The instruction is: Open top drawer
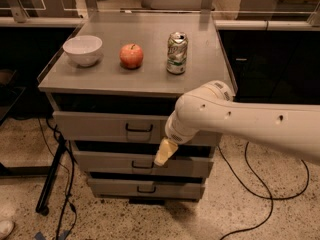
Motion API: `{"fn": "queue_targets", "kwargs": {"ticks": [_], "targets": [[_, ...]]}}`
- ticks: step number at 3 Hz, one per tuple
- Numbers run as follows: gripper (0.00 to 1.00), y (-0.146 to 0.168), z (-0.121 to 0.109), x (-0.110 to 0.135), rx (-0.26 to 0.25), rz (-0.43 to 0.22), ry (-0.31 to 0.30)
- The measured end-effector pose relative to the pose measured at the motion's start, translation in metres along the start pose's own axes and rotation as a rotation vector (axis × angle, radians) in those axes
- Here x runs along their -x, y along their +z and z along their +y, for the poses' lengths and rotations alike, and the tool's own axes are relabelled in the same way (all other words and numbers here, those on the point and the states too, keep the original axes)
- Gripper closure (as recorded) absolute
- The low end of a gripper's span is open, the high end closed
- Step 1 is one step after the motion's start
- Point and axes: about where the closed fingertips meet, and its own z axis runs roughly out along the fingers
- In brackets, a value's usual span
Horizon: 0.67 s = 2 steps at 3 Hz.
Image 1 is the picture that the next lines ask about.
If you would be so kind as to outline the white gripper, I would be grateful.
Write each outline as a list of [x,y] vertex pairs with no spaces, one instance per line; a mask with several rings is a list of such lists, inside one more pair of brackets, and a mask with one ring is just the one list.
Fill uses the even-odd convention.
[[169,139],[162,139],[154,163],[157,166],[163,166],[178,150],[178,144],[185,144],[191,141],[198,132],[198,128],[180,118],[176,112],[173,112],[165,124],[165,134]]

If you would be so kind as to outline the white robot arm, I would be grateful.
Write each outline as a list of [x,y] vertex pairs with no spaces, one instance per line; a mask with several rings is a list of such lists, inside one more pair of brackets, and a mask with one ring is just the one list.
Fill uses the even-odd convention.
[[183,94],[166,125],[155,164],[164,165],[178,147],[200,131],[223,133],[320,163],[320,107],[239,103],[221,81]]

